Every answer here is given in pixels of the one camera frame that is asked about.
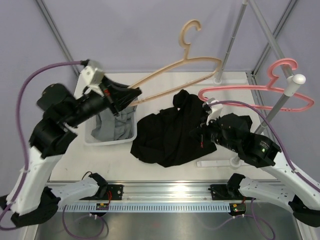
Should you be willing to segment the black shirt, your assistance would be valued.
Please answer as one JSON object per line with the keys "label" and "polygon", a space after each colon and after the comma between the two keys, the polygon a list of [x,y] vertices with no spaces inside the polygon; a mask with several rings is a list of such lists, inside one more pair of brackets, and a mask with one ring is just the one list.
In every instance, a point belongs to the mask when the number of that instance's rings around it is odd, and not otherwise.
{"label": "black shirt", "polygon": [[149,114],[137,123],[137,137],[130,153],[147,164],[164,168],[180,166],[217,150],[211,141],[200,143],[190,135],[206,117],[203,102],[195,94],[181,90],[172,107]]}

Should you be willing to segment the grey shirt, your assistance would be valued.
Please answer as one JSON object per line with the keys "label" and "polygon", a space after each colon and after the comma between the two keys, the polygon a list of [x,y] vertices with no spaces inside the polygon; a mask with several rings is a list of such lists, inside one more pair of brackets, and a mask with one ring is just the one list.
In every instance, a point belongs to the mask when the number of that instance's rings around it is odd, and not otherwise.
{"label": "grey shirt", "polygon": [[108,108],[100,112],[96,118],[96,126],[91,135],[100,142],[126,140],[133,136],[133,117],[135,106],[129,106],[118,115],[114,115]]}

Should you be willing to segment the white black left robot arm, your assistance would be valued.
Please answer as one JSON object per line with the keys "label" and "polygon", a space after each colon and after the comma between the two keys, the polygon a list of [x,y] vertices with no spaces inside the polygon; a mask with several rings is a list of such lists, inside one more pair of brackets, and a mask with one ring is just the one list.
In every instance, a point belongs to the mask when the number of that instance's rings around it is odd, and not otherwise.
{"label": "white black left robot arm", "polygon": [[14,190],[0,198],[4,211],[12,212],[15,229],[39,225],[52,218],[60,207],[85,198],[103,199],[108,195],[108,182],[98,173],[59,188],[50,188],[48,179],[77,137],[73,132],[81,123],[110,109],[117,115],[142,93],[103,77],[99,92],[86,89],[80,98],[60,83],[48,86],[37,101],[43,110],[42,120],[30,139],[25,166]]}

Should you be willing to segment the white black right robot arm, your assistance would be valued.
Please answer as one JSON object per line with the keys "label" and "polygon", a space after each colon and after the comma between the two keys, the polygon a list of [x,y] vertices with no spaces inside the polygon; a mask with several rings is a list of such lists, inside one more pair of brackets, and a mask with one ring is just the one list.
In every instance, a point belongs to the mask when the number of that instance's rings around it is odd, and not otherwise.
{"label": "white black right robot arm", "polygon": [[320,226],[320,184],[288,160],[287,153],[270,138],[251,132],[248,115],[234,113],[201,123],[190,132],[202,146],[220,145],[237,153],[246,164],[272,175],[284,188],[276,189],[234,173],[228,180],[229,197],[249,197],[277,205],[293,214],[300,222]]}

